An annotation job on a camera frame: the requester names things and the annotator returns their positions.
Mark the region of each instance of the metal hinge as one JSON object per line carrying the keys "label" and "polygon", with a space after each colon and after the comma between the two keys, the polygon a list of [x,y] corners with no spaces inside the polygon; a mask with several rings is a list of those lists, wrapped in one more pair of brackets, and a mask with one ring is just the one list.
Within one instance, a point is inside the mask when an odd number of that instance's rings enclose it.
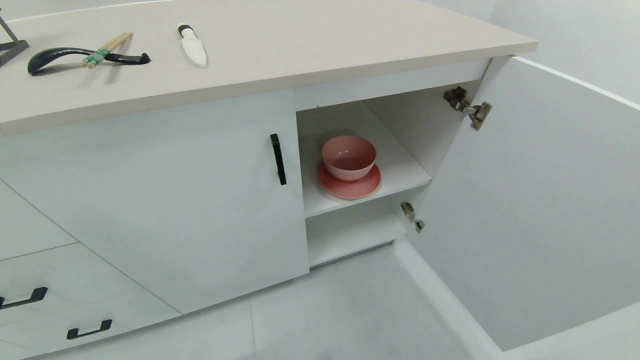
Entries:
{"label": "metal hinge", "polygon": [[486,120],[486,116],[491,111],[491,104],[483,102],[481,105],[471,106],[469,101],[465,99],[467,91],[458,86],[455,89],[448,90],[444,93],[444,99],[449,105],[465,114],[469,114],[471,118],[471,127],[475,130],[480,130],[480,127]]}
{"label": "metal hinge", "polygon": [[404,215],[409,219],[410,222],[413,222],[415,224],[415,231],[417,233],[420,233],[422,229],[424,229],[424,221],[415,218],[415,210],[413,208],[413,205],[411,205],[411,202],[405,201],[400,204],[400,206],[402,206]]}

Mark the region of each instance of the plate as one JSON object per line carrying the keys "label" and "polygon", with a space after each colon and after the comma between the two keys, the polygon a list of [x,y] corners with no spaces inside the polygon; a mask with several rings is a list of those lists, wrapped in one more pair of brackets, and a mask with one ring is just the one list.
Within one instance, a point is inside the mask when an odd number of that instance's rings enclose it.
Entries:
{"label": "plate", "polygon": [[382,175],[377,165],[363,178],[356,181],[340,180],[327,171],[324,163],[318,165],[318,180],[323,188],[335,197],[355,200],[367,197],[380,187]]}

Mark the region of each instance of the black ladle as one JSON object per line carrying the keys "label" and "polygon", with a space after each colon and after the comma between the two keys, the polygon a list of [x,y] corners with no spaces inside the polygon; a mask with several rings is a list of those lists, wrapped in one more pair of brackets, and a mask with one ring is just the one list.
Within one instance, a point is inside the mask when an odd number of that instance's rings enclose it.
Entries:
{"label": "black ladle", "polygon": [[[36,71],[42,69],[45,65],[52,62],[53,60],[69,54],[81,54],[88,56],[93,54],[93,50],[80,49],[78,47],[54,47],[52,49],[46,49],[33,55],[31,60],[29,60],[29,63],[27,64],[27,71],[29,72],[29,74],[33,75]],[[147,55],[147,53],[142,53],[142,55],[140,56],[109,54],[104,59],[107,61],[123,63],[126,65],[143,65],[151,61],[151,58],[149,58],[149,55]]]}

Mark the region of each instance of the black stand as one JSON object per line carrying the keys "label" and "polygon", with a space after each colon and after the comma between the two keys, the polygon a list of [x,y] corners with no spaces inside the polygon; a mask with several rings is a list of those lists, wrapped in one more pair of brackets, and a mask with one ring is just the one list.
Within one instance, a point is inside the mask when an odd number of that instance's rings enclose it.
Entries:
{"label": "black stand", "polygon": [[5,42],[4,44],[0,44],[0,52],[5,51],[5,53],[0,54],[0,67],[6,64],[9,60],[16,57],[21,52],[25,51],[29,44],[27,44],[27,40],[18,40],[15,34],[9,28],[9,25],[4,22],[2,17],[0,16],[0,26],[4,28],[7,34],[11,37],[13,42]]}

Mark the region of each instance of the white wall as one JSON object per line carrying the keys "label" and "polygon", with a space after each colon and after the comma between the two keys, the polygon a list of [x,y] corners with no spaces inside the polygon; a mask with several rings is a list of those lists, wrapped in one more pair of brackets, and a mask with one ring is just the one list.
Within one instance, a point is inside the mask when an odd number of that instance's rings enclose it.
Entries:
{"label": "white wall", "polygon": [[491,22],[540,40],[523,57],[640,104],[640,0],[498,0]]}

